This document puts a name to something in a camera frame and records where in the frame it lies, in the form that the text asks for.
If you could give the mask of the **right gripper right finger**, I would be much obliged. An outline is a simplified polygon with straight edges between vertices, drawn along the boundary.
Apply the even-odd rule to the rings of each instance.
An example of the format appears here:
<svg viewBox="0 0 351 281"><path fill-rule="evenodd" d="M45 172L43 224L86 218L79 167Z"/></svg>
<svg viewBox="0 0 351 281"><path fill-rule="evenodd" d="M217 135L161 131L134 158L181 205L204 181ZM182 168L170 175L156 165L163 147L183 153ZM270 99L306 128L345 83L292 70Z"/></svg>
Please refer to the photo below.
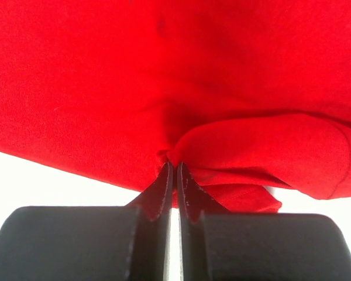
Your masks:
<svg viewBox="0 0 351 281"><path fill-rule="evenodd" d="M338 226L319 214L233 213L177 168L184 280L351 280Z"/></svg>

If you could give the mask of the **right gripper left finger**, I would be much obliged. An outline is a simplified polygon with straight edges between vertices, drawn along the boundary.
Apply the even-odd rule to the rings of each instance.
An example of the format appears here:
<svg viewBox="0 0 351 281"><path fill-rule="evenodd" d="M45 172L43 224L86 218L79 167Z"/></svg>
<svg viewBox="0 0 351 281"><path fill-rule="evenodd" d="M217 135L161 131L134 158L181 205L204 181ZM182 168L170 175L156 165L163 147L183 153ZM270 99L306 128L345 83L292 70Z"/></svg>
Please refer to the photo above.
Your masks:
<svg viewBox="0 0 351 281"><path fill-rule="evenodd" d="M173 171L123 207L18 208L0 229L0 280L162 280Z"/></svg>

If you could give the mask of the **red t shirt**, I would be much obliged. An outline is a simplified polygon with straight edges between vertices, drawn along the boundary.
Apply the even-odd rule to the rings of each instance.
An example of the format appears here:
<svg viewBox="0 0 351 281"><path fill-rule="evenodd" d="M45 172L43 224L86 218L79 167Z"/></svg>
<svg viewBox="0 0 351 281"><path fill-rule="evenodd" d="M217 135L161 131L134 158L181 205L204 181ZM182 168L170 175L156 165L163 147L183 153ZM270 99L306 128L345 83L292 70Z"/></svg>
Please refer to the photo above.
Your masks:
<svg viewBox="0 0 351 281"><path fill-rule="evenodd" d="M0 1L0 152L232 211L351 197L351 1Z"/></svg>

